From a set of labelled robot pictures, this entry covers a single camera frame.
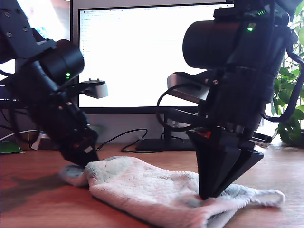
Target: white towel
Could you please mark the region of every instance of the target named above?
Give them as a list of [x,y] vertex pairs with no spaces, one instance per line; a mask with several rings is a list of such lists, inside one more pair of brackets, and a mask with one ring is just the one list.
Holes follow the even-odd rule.
[[[164,170],[134,157],[90,162],[84,170],[68,165],[59,174],[67,183],[89,185],[96,198],[163,228],[221,228],[248,204],[277,207],[285,200],[277,190],[231,184],[216,199],[203,201],[197,173]],[[257,199],[266,194],[276,194],[278,200]]]

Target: white screen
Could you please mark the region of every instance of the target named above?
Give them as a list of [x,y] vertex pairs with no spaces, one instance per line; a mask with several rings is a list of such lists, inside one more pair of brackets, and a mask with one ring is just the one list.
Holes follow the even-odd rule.
[[[79,96],[79,107],[156,106],[167,78],[187,65],[182,42],[195,21],[213,20],[214,9],[232,4],[80,10],[79,45],[85,58],[80,82],[106,81],[109,96]],[[195,105],[170,95],[161,106]]]

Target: white cable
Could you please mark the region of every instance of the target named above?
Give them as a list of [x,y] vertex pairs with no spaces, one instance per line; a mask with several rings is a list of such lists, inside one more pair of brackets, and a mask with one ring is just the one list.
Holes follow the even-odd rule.
[[[36,131],[37,131],[37,130],[27,130],[27,131],[22,131],[22,132],[19,132],[19,133],[36,132]],[[0,142],[1,142],[2,140],[5,140],[5,139],[7,139],[7,138],[13,136],[14,134],[15,134],[15,133],[12,133],[12,134],[9,134],[9,135],[7,135],[7,136],[4,136],[3,138],[0,139]]]

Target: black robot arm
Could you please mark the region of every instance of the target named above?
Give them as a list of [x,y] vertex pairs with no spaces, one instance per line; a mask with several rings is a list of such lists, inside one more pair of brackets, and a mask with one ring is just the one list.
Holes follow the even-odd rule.
[[[16,0],[1,0],[0,8],[0,62],[16,59],[18,63],[16,73],[2,72],[8,76],[2,83],[23,104],[38,128],[58,144],[66,160],[83,167],[97,161],[98,134],[90,129],[86,114],[72,99],[79,93],[96,98],[107,95],[94,89],[105,82],[70,86],[84,69],[79,48],[68,40],[55,42],[41,37],[30,27]],[[19,134],[13,108],[9,114],[16,136],[29,143]]]
[[[199,104],[197,115],[170,111],[168,118],[190,124],[171,131],[188,130],[198,167],[200,196],[218,196],[250,169],[263,154],[254,150],[255,130],[261,118],[273,122],[289,119],[304,81],[304,62],[293,53],[298,42],[288,27],[301,0],[235,0],[233,8],[220,8],[213,21],[194,22],[183,41],[190,67],[206,69],[198,75],[176,72],[168,77],[164,93]],[[286,53],[302,66],[285,113],[265,115],[274,93],[274,79]]]

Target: desk surface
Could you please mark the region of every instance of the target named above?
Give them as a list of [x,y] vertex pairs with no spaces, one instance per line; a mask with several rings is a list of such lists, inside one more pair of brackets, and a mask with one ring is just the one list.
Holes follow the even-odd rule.
[[[195,152],[121,153],[108,145],[100,159],[134,156],[155,166],[197,172]],[[265,158],[236,183],[257,189],[278,189],[286,195],[281,209],[247,207],[227,228],[304,228],[304,150],[271,146]],[[94,200],[86,188],[66,185],[57,175],[69,164],[56,151],[27,151],[0,157],[1,228],[148,228]]]

